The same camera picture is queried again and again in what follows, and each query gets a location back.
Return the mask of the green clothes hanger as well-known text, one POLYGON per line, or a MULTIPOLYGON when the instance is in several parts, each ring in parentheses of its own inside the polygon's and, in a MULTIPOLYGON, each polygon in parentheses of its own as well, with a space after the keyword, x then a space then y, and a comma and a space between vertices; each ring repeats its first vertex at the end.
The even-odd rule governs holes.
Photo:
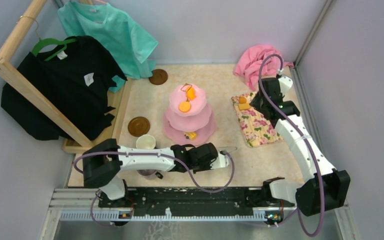
POLYGON ((68 47, 68 44, 74 43, 76 41, 77 41, 76 38, 70 38, 65 40, 58 40, 55 38, 44 38, 44 39, 39 38, 38 43, 33 47, 33 49, 31 50, 31 53, 36 57, 40 53, 40 51, 47 46, 50 46, 50 45, 62 46, 61 49, 54 52, 52 55, 50 55, 48 58, 44 60, 44 61, 49 61, 50 59, 57 56, 59 53, 65 51, 68 47))

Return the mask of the pink-tipped metal tongs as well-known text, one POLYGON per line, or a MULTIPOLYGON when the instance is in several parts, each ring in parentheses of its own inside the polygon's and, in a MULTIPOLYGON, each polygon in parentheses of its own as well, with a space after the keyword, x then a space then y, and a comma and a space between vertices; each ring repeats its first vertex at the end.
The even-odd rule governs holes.
POLYGON ((218 150, 220 151, 220 152, 226 152, 226 153, 232 153, 232 152, 234 152, 234 151, 236 151, 238 148, 236 147, 236 146, 220 146, 220 147, 218 147, 218 150))

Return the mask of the yellow cake piece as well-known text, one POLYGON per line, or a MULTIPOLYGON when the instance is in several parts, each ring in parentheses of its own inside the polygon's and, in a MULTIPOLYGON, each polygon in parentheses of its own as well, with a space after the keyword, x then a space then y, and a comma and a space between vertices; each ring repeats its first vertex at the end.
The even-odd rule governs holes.
POLYGON ((197 133, 196 132, 185 132, 184 136, 188 140, 194 140, 197 137, 197 133))

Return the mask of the black t-shirt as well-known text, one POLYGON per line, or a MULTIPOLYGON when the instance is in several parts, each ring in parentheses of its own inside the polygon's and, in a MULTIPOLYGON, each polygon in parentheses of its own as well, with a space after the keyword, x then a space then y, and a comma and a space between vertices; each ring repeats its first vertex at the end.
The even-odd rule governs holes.
MULTIPOLYGON (((18 71, 36 87, 89 140, 112 124, 108 91, 127 77, 111 53, 91 36, 71 36, 61 46, 29 53, 18 71)), ((1 93, 1 107, 34 139, 69 135, 9 84, 1 93)))

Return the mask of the orange round cookie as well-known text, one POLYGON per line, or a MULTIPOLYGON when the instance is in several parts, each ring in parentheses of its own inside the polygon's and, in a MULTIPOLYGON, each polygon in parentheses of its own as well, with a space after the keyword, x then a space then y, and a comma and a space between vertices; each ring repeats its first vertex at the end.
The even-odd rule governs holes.
POLYGON ((244 96, 240 96, 238 98, 238 103, 239 104, 246 104, 247 103, 247 99, 244 96))
POLYGON ((191 104, 189 101, 183 101, 178 105, 178 109, 182 113, 187 113, 191 110, 191 104))

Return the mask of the floral serving tray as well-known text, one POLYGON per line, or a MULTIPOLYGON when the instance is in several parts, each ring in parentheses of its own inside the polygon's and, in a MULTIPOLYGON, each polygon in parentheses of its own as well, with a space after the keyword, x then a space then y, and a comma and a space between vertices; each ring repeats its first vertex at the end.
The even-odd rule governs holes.
POLYGON ((233 109, 237 116, 240 129, 242 131, 245 143, 250 148, 280 142, 283 138, 276 132, 270 121, 256 111, 253 107, 248 110, 240 111, 238 108, 238 98, 243 96, 247 103, 251 103, 255 97, 255 92, 244 93, 231 97, 233 109))

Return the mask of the pink three-tier cake stand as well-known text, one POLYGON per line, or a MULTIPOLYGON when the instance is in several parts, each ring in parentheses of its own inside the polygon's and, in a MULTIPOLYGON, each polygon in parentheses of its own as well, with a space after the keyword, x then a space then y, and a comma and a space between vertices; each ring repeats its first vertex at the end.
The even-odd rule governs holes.
POLYGON ((163 116, 163 132, 174 143, 199 146, 206 143, 216 131, 215 114, 207 101, 206 93, 195 84, 179 85, 169 95, 168 108, 163 116), (186 90, 189 86, 195 89, 196 98, 188 101, 186 90), (179 111, 181 102, 190 102, 188 112, 179 111), (186 139, 185 132, 196 132, 194 140, 186 139))

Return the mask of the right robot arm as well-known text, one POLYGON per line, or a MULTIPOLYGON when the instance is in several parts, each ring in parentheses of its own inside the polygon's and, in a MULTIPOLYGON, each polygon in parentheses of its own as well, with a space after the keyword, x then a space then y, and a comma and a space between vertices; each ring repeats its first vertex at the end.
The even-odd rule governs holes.
POLYGON ((320 151, 307 131, 301 113, 291 100, 284 100, 278 77, 263 78, 250 105, 271 123, 296 160, 304 183, 275 177, 264 181, 261 199, 267 206, 280 200, 295 204, 309 217, 341 208, 345 204, 351 178, 337 170, 320 151))

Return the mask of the orange pastry piece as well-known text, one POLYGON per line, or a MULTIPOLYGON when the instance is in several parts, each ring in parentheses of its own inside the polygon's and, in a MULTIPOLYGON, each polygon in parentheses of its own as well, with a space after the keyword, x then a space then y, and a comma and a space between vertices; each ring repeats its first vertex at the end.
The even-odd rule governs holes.
POLYGON ((249 110, 250 108, 251 108, 251 106, 249 103, 239 103, 238 104, 238 109, 240 111, 246 111, 246 110, 249 110))

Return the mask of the purple mug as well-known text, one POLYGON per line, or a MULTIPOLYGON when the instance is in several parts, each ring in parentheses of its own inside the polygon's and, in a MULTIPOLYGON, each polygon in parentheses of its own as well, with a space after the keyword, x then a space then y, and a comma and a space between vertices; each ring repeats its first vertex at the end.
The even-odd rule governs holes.
POLYGON ((147 180, 154 180, 154 179, 160 179, 162 180, 164 176, 155 169, 143 169, 143 170, 137 170, 137 173, 140 174, 142 177, 144 177, 147 180))

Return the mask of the teal t-shirt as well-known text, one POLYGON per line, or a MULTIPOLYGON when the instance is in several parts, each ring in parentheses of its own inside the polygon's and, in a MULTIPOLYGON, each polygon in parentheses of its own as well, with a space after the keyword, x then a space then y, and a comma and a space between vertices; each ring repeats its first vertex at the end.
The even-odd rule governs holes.
POLYGON ((68 36, 91 36, 113 56, 131 79, 153 76, 156 62, 148 58, 158 41, 135 22, 128 13, 111 6, 69 1, 57 11, 68 36))

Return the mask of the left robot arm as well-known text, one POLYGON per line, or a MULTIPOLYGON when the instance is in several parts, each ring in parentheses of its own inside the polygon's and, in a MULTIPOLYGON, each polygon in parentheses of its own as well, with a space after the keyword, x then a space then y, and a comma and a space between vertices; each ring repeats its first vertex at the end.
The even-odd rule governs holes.
POLYGON ((113 138, 104 140, 78 157, 74 168, 83 175, 83 186, 99 189, 118 207, 129 203, 130 193, 119 172, 155 170, 194 173, 233 167, 232 156, 212 143, 200 146, 172 145, 166 148, 137 149, 120 146, 113 138))

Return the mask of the pink cloth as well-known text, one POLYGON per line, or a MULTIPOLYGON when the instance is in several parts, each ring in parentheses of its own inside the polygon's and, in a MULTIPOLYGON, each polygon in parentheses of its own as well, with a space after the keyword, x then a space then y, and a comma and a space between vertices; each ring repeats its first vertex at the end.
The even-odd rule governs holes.
MULTIPOLYGON (((268 44, 259 44, 248 48, 239 58, 234 67, 233 74, 238 77, 243 77, 244 84, 251 90, 256 91, 258 88, 259 69, 263 61, 269 55, 279 55, 283 60, 283 67, 293 67, 294 64, 290 61, 284 61, 281 53, 273 46, 268 44)), ((278 57, 271 57, 263 64, 262 76, 275 76, 281 68, 281 61, 278 57)))

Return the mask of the brown round coaster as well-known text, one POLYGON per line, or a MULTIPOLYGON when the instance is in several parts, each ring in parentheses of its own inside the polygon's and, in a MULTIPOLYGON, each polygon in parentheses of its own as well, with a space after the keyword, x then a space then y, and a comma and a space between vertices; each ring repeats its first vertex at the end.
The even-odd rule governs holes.
POLYGON ((149 132, 151 124, 146 117, 138 116, 130 120, 127 125, 128 132, 134 137, 141 137, 149 132))
POLYGON ((168 80, 168 73, 163 69, 154 69, 148 80, 153 85, 162 85, 168 80))

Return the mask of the white mug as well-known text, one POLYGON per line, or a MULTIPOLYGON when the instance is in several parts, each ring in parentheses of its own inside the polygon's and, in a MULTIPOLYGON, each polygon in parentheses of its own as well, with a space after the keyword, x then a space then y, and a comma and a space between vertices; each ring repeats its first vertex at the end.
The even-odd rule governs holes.
POLYGON ((137 149, 151 150, 157 148, 157 141, 154 136, 144 134, 137 138, 135 146, 137 149))

